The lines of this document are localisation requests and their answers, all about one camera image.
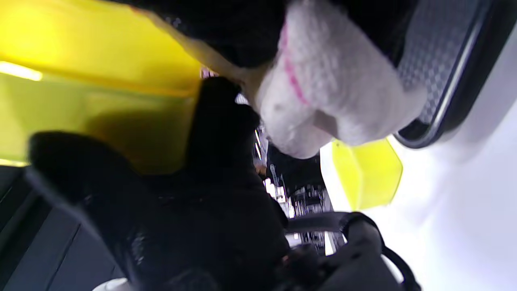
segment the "yellow panel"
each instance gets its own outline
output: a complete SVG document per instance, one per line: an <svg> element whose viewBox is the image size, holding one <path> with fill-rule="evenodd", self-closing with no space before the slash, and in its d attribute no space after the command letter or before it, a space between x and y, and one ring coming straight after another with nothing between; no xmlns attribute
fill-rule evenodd
<svg viewBox="0 0 517 291"><path fill-rule="evenodd" d="M388 140L349 147L332 143L332 159L352 210L389 204L402 176L402 163Z"/></svg>
<svg viewBox="0 0 517 291"><path fill-rule="evenodd" d="M29 136L100 138L142 172L177 169L200 64L129 7L0 0L0 163L23 165Z"/></svg>

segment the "white surface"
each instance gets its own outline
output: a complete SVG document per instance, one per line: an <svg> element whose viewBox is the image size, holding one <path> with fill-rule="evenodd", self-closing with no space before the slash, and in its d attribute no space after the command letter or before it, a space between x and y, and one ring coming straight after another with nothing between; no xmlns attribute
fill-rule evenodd
<svg viewBox="0 0 517 291"><path fill-rule="evenodd" d="M393 203L365 213L424 290L517 290L517 31L469 117L449 140L413 151ZM346 200L322 149L334 209Z"/></svg>

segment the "light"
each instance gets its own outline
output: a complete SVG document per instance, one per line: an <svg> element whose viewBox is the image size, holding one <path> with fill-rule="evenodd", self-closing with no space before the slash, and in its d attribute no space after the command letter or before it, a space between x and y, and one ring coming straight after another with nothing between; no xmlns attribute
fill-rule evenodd
<svg viewBox="0 0 517 291"><path fill-rule="evenodd" d="M262 160L262 156L260 155L259 146L255 144L255 149L257 150L258 159Z"/></svg>
<svg viewBox="0 0 517 291"><path fill-rule="evenodd" d="M25 167L27 165L28 165L27 162L10 161L8 159L1 159L0 158L0 166Z"/></svg>
<svg viewBox="0 0 517 291"><path fill-rule="evenodd" d="M260 145L260 147L262 147L262 145L260 144L259 133L256 130L255 130L255 137L257 138L257 142Z"/></svg>
<svg viewBox="0 0 517 291"><path fill-rule="evenodd" d="M43 77L41 72L8 62L0 62L0 72L33 81L41 81Z"/></svg>

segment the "person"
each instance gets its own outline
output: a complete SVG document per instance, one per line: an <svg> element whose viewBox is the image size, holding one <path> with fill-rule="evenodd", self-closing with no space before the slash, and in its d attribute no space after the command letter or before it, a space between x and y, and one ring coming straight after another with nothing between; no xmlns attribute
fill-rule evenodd
<svg viewBox="0 0 517 291"><path fill-rule="evenodd" d="M27 178L106 246L134 290L269 290L290 249L287 218L255 172L259 117L234 102L238 92L203 81L176 173L143 177L97 140L43 132L30 140ZM206 144L216 139L225 142Z"/></svg>

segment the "dark gray panel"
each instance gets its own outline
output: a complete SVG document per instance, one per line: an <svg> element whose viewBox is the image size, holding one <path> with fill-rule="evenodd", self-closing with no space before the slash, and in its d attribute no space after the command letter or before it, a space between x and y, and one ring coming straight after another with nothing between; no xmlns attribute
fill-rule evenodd
<svg viewBox="0 0 517 291"><path fill-rule="evenodd" d="M21 172L22 168L0 166L0 200Z"/></svg>
<svg viewBox="0 0 517 291"><path fill-rule="evenodd" d="M113 268L105 249L81 227L48 291L91 291L111 279Z"/></svg>
<svg viewBox="0 0 517 291"><path fill-rule="evenodd" d="M425 84L428 102L420 120L430 123L454 74L478 9L489 0L420 0L406 36L399 66L406 86Z"/></svg>
<svg viewBox="0 0 517 291"><path fill-rule="evenodd" d="M79 225L53 209L34 237L4 291L45 291L58 270Z"/></svg>

